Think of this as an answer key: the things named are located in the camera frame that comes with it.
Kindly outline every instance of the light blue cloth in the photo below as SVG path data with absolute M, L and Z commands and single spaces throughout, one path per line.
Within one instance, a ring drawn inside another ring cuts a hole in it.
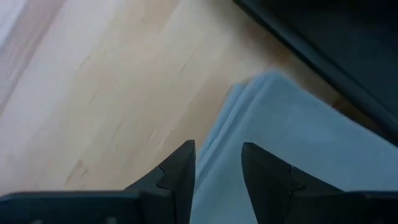
M 230 91 L 198 156 L 191 223 L 257 223 L 241 148 L 254 142 L 341 190 L 398 190 L 398 149 L 277 72 Z

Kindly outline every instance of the black plastic part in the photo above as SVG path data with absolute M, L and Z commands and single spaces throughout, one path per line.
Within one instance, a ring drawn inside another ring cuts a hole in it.
M 259 224 L 398 223 L 398 192 L 344 192 L 253 143 L 242 167 Z
M 398 145 L 398 13 L 388 1 L 234 0 Z
M 0 223 L 189 223 L 195 142 L 187 141 L 125 191 L 29 192 L 0 198 Z

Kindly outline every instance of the wooden floor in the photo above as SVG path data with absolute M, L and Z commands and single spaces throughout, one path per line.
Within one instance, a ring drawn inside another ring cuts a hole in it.
M 232 0 L 28 2 L 0 52 L 0 194 L 123 189 L 264 71 L 338 98 Z

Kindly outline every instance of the light blue fabric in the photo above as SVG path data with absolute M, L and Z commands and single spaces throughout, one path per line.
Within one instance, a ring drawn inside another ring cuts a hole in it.
M 241 168 L 244 142 L 342 190 L 398 190 L 396 147 L 277 72 L 256 77 L 232 98 L 202 149 L 192 224 L 257 223 Z

